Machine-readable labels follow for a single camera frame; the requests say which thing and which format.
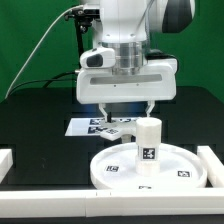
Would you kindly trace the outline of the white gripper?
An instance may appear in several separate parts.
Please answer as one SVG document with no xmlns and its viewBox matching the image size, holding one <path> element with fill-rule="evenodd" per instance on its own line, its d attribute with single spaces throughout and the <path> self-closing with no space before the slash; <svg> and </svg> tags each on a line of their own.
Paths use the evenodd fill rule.
<svg viewBox="0 0 224 224">
<path fill-rule="evenodd" d="M 77 78 L 76 96 L 81 104 L 98 104 L 105 124 L 111 113 L 105 103 L 148 101 L 150 117 L 155 101 L 171 100 L 176 95 L 176 58 L 149 60 L 137 74 L 113 74 L 111 69 L 82 69 Z"/>
</svg>

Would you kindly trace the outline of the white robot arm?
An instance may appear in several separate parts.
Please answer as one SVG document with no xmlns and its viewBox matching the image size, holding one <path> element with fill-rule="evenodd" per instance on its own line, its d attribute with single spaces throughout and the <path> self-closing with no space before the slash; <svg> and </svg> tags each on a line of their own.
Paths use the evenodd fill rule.
<svg viewBox="0 0 224 224">
<path fill-rule="evenodd" d="M 150 48 L 150 34 L 179 33 L 193 20 L 195 0 L 83 0 L 93 18 L 93 48 L 80 57 L 76 96 L 97 104 L 146 101 L 149 108 L 176 95 L 175 57 Z"/>
</svg>

